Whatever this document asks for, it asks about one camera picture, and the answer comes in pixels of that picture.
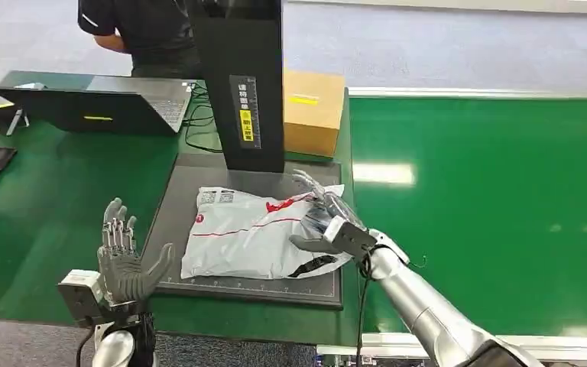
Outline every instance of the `package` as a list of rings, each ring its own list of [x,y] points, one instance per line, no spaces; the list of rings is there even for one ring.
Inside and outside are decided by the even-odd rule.
[[[343,185],[326,190],[341,195]],[[298,249],[290,235],[320,238],[329,215],[312,193],[287,200],[224,187],[201,187],[197,216],[181,260],[181,278],[232,276],[254,279],[308,278],[336,270],[352,256]]]
[[[282,96],[284,150],[333,157],[345,96],[343,76],[285,70]]]

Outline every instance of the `gray floor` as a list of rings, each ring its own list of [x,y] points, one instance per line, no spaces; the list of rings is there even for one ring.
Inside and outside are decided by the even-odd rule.
[[[341,73],[350,86],[587,89],[587,15],[289,3],[284,47],[290,68]],[[128,75],[131,61],[79,30],[75,1],[0,0],[0,78],[12,69]],[[71,365],[82,334],[0,322],[0,366]],[[159,348],[170,366],[307,365],[313,352],[172,336]],[[206,350],[213,357],[198,360]]]

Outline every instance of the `laptop keyboard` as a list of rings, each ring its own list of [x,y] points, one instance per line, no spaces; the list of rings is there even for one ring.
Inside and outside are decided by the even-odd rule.
[[[168,99],[148,100],[150,105],[154,107],[156,112],[165,120],[170,126],[179,130],[181,126],[181,119],[183,118],[183,101],[172,101]]]

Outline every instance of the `black mat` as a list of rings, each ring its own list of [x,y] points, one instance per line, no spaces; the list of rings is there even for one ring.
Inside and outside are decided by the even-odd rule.
[[[291,172],[294,168],[307,171],[324,185],[340,184],[338,164],[288,161],[285,172]],[[144,265],[149,265],[156,261],[163,244],[172,242],[176,246],[177,261],[159,284],[157,292],[342,308],[340,269],[306,279],[266,281],[234,277],[195,277],[182,280],[180,260],[186,252],[190,227],[196,216],[196,195],[199,188],[204,186],[228,187],[279,200],[304,192],[289,174],[228,171],[221,155],[180,155],[144,247],[143,262]]]

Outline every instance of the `person's arm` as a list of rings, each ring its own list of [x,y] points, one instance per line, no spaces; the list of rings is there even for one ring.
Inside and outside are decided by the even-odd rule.
[[[96,43],[107,50],[127,53],[125,42],[115,33],[115,15],[111,0],[79,0],[77,24],[93,35]]]
[[[125,42],[117,34],[110,34],[109,36],[93,36],[98,46],[106,48],[107,50],[119,52],[121,54],[128,54],[125,49]]]

